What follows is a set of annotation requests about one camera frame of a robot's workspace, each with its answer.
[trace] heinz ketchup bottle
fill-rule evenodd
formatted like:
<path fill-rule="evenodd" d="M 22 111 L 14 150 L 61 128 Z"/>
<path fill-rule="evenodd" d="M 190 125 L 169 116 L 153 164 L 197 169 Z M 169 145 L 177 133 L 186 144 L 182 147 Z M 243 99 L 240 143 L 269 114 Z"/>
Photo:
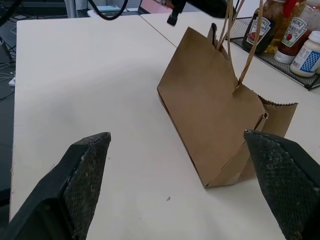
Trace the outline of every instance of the heinz ketchup bottle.
<path fill-rule="evenodd" d="M 291 64 L 311 32 L 319 26 L 320 4 L 307 1 L 300 16 L 292 18 L 274 59 L 283 64 Z"/>
<path fill-rule="evenodd" d="M 263 5 L 260 36 L 255 49 L 256 54 L 261 54 L 267 49 L 276 32 L 280 28 L 284 19 L 285 3 L 286 0 L 267 0 Z M 258 13 L 259 8 L 254 12 L 242 40 L 242 46 L 247 50 L 251 50 L 254 44 L 258 26 Z"/>

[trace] black wire rack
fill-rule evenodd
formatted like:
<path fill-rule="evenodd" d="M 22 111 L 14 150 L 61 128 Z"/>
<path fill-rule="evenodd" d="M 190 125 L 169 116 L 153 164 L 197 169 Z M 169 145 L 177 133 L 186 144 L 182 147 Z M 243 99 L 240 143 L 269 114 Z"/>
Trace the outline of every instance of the black wire rack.
<path fill-rule="evenodd" d="M 238 47 L 242 48 L 246 52 L 249 52 L 249 50 L 243 48 L 242 40 L 245 36 L 246 30 L 248 28 L 248 25 L 250 24 L 250 21 L 251 21 L 251 17 L 237 18 L 234 21 L 234 24 L 230 32 L 231 42 L 237 45 Z M 308 90 L 320 87 L 320 75 L 318 74 L 315 74 L 311 77 L 303 77 L 303 76 L 296 75 L 290 70 L 290 64 L 284 64 L 276 61 L 274 59 L 274 54 L 272 53 L 264 52 L 259 55 L 255 54 L 255 57 L 260 59 L 264 63 L 268 64 L 269 66 L 273 67 L 274 69 L 278 70 L 279 72 L 283 73 L 284 75 L 288 76 L 290 79 L 302 85 Z"/>

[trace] twisted paper handle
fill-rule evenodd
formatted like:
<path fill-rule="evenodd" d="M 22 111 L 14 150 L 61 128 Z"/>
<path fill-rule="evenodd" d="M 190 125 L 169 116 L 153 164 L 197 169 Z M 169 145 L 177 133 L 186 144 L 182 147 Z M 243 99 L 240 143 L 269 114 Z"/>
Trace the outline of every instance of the twisted paper handle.
<path fill-rule="evenodd" d="M 222 44 L 224 43 L 224 40 L 226 39 L 227 37 L 227 50 L 228 50 L 228 59 L 231 61 L 231 52 L 230 52 L 230 31 L 231 31 L 231 28 L 232 28 L 232 25 L 234 24 L 235 20 L 236 20 L 236 17 L 238 16 L 238 13 L 239 11 L 241 10 L 241 7 L 243 6 L 245 0 L 241 0 L 240 4 L 239 4 L 239 8 L 238 10 L 236 11 L 235 15 L 234 15 L 234 18 L 232 18 L 232 15 L 233 15 L 233 0 L 229 0 L 228 1 L 228 6 L 227 6 L 227 9 L 226 9 L 226 13 L 225 13 L 225 18 L 224 18 L 224 24 L 223 24 L 223 28 L 222 28 L 222 32 L 221 32 L 221 35 L 220 35 L 220 38 L 219 38 L 219 42 L 218 42 L 218 45 L 216 47 L 217 50 L 221 50 L 221 47 L 222 47 Z M 257 23 L 257 29 L 256 29 L 256 34 L 255 34 L 255 37 L 254 37 L 254 41 L 253 41 L 253 45 L 252 45 L 252 48 L 249 52 L 249 56 L 248 58 L 246 59 L 246 63 L 245 63 L 245 66 L 243 68 L 243 71 L 239 77 L 239 80 L 238 80 L 238 85 L 242 84 L 245 76 L 246 76 L 246 73 L 249 69 L 249 66 L 250 66 L 250 63 L 252 61 L 252 58 L 254 57 L 255 55 L 255 51 L 256 51 L 256 48 L 257 48 L 257 45 L 258 45 L 258 41 L 259 41 L 259 36 L 260 36 L 260 30 L 261 30 L 261 23 L 262 23 L 262 14 L 263 14 L 263 7 L 264 7 L 264 3 L 263 3 L 263 0 L 260 0 L 260 3 L 259 3 L 259 11 L 258 11 L 258 23 Z M 227 24 L 227 20 L 228 20 L 228 29 L 227 29 L 227 32 L 225 33 L 225 29 L 226 29 L 226 24 Z"/>

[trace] brown paper bag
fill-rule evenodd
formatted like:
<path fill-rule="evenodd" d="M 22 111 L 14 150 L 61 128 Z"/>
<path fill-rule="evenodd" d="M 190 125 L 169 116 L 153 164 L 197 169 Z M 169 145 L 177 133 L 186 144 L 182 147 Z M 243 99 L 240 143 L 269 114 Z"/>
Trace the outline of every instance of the brown paper bag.
<path fill-rule="evenodd" d="M 258 42 L 261 14 L 255 45 L 239 80 L 231 61 L 230 17 L 227 52 L 222 47 L 227 19 L 219 42 L 214 24 L 208 38 L 188 28 L 157 87 L 205 187 L 230 185 L 254 176 L 244 130 L 284 137 L 297 106 L 269 102 L 242 84 Z"/>

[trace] condiment bottle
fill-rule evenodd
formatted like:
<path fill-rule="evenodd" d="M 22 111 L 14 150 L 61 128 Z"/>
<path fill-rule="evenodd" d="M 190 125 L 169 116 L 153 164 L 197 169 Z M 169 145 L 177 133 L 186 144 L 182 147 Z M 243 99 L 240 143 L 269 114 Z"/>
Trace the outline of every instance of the condiment bottle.
<path fill-rule="evenodd" d="M 304 10 L 306 5 L 306 0 L 287 0 L 283 6 L 283 16 L 284 19 L 279 30 L 275 33 L 271 43 L 266 48 L 265 52 L 269 54 L 275 54 L 278 46 L 284 37 L 292 18 L 298 17 Z"/>
<path fill-rule="evenodd" d="M 267 0 L 263 5 L 262 24 L 259 40 L 255 49 L 256 54 L 261 54 L 266 50 L 281 26 L 284 19 L 283 9 L 285 2 L 286 0 Z M 259 9 L 254 12 L 242 40 L 242 46 L 247 50 L 251 50 L 255 40 L 258 25 L 258 13 Z"/>
<path fill-rule="evenodd" d="M 320 31 L 313 31 L 304 43 L 290 70 L 302 77 L 311 77 L 320 67 Z"/>
<path fill-rule="evenodd" d="M 290 64 L 295 59 L 312 31 L 316 30 L 320 21 L 319 3 L 307 1 L 299 17 L 293 17 L 274 59 L 283 64 Z"/>

